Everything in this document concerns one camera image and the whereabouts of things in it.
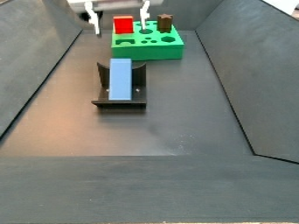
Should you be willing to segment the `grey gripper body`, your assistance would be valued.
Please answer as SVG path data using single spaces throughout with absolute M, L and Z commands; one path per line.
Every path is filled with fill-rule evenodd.
M 86 3 L 93 3 L 93 9 L 95 11 L 113 11 L 126 8 L 141 8 L 146 1 L 150 1 L 150 5 L 161 5 L 165 0 L 67 0 L 70 7 L 75 12 L 83 12 L 86 10 Z

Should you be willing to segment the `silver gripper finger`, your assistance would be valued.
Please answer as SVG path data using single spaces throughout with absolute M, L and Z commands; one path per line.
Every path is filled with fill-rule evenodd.
M 149 8 L 150 8 L 150 0 L 143 0 L 143 6 L 139 10 L 142 29 L 146 29 L 146 20 L 150 18 Z
M 99 29 L 99 15 L 98 13 L 94 11 L 94 4 L 91 1 L 87 1 L 85 3 L 85 8 L 86 8 L 86 12 L 90 15 L 90 22 L 94 24 L 95 26 L 95 33 L 98 36 L 101 36 L 101 29 Z

